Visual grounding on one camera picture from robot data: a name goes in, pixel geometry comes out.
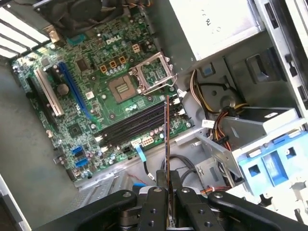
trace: chip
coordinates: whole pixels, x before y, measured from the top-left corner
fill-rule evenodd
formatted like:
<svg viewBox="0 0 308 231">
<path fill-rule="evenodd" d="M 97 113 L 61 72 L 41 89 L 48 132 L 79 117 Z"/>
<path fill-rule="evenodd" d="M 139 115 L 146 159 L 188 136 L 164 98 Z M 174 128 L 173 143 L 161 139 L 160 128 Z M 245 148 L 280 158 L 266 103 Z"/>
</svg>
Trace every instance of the chip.
<svg viewBox="0 0 308 231">
<path fill-rule="evenodd" d="M 86 61 L 84 59 L 79 59 L 76 63 L 77 63 L 77 66 L 78 66 L 78 68 L 81 72 L 88 70 L 88 66 L 87 66 Z"/>
<path fill-rule="evenodd" d="M 115 68 L 116 67 L 116 62 L 115 61 L 111 61 L 110 63 L 111 68 Z"/>
<path fill-rule="evenodd" d="M 109 83 L 109 89 L 118 103 L 128 100 L 136 95 L 136 90 L 131 83 L 129 76 L 123 76 L 111 81 Z"/>
<path fill-rule="evenodd" d="M 82 130 L 79 126 L 79 124 L 73 124 L 69 127 L 67 127 L 69 134 L 71 135 L 72 138 L 75 138 L 77 136 L 82 135 Z"/>
<path fill-rule="evenodd" d="M 107 68 L 105 65 L 101 66 L 100 69 L 102 73 L 105 73 L 107 71 Z"/>
<path fill-rule="evenodd" d="M 43 66 L 48 66 L 50 63 L 49 63 L 49 60 L 46 58 L 46 59 L 42 59 L 42 65 Z"/>
<path fill-rule="evenodd" d="M 121 64 L 125 64 L 126 63 L 126 59 L 123 56 L 121 56 L 119 58 L 119 61 L 120 61 Z"/>
</svg>

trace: screw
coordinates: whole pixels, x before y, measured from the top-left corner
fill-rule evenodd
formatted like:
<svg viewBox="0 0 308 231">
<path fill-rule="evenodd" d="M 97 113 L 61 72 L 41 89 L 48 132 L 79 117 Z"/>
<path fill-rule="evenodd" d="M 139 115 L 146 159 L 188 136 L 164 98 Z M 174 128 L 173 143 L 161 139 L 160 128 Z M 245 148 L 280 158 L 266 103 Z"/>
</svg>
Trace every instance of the screw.
<svg viewBox="0 0 308 231">
<path fill-rule="evenodd" d="M 162 191 L 162 189 L 161 188 L 154 188 L 154 190 L 153 190 L 154 192 L 156 192 L 156 193 L 159 193 L 159 192 L 161 192 Z"/>
<path fill-rule="evenodd" d="M 129 192 L 126 192 L 126 193 L 123 194 L 123 197 L 130 197 L 130 196 L 131 196 L 131 194 Z"/>
<path fill-rule="evenodd" d="M 190 192 L 190 190 L 189 190 L 189 189 L 187 189 L 187 188 L 183 188 L 183 189 L 182 189 L 182 192 L 183 192 L 183 193 L 184 193 L 184 192 L 185 192 L 185 193 L 189 193 L 189 192 Z"/>
<path fill-rule="evenodd" d="M 217 192 L 217 193 L 214 194 L 214 197 L 216 197 L 216 198 L 222 198 L 223 195 L 222 195 L 221 193 Z"/>
</svg>

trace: sticker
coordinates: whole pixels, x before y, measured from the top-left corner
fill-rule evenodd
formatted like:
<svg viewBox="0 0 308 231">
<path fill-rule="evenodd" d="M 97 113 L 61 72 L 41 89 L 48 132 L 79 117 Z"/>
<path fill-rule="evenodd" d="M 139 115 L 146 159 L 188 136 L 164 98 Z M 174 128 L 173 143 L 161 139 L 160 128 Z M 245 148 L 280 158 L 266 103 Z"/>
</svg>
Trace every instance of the sticker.
<svg viewBox="0 0 308 231">
<path fill-rule="evenodd" d="M 182 91 L 181 89 L 178 88 L 177 93 L 179 97 L 184 98 L 184 96 L 187 94 L 187 91 Z"/>
<path fill-rule="evenodd" d="M 203 128 L 210 128 L 210 129 L 213 129 L 214 128 L 214 124 L 215 124 L 215 121 L 214 120 L 208 120 L 208 119 L 203 119 L 202 120 L 202 127 Z"/>
<path fill-rule="evenodd" d="M 273 113 L 270 113 L 270 114 L 268 114 L 268 115 L 266 115 L 266 116 L 264 116 L 264 118 L 272 118 L 272 117 L 274 117 L 274 116 L 276 116 L 276 115 L 278 115 L 278 113 L 277 112 L 273 112 Z"/>
<path fill-rule="evenodd" d="M 87 100 L 93 99 L 94 98 L 93 92 L 90 91 L 90 92 L 86 93 L 86 98 L 87 98 Z"/>
</svg>

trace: gray metal panel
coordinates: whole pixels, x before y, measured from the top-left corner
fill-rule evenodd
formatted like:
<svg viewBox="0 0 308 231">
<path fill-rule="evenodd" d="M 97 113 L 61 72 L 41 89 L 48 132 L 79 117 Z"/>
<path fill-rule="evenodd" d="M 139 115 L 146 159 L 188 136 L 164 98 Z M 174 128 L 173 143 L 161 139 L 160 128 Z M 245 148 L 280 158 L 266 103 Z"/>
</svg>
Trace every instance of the gray metal panel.
<svg viewBox="0 0 308 231">
<path fill-rule="evenodd" d="M 196 62 L 185 34 L 168 0 L 155 0 L 147 9 L 155 37 L 163 48 L 164 54 L 170 58 L 176 73 L 187 70 Z"/>
<path fill-rule="evenodd" d="M 245 63 L 248 57 L 259 54 L 272 47 L 273 44 L 266 32 L 262 32 L 245 41 L 226 55 L 226 63 L 230 68 L 236 86 L 244 95 L 248 104 L 261 107 L 294 107 L 296 106 L 287 82 L 278 81 L 254 83 Z"/>
</svg>

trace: capacitor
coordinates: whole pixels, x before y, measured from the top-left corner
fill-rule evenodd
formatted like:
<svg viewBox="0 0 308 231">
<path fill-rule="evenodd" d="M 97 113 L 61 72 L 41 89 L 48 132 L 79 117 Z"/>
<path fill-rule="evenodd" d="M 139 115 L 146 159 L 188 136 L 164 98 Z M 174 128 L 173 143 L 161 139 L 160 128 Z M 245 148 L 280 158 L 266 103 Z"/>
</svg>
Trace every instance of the capacitor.
<svg viewBox="0 0 308 231">
<path fill-rule="evenodd" d="M 61 83 L 57 86 L 57 92 L 60 95 L 67 95 L 69 92 L 69 88 L 65 83 Z"/>
<path fill-rule="evenodd" d="M 110 159 L 111 159 L 111 160 L 115 160 L 115 159 L 116 159 L 115 154 L 112 153 L 112 154 L 110 155 Z"/>
</svg>

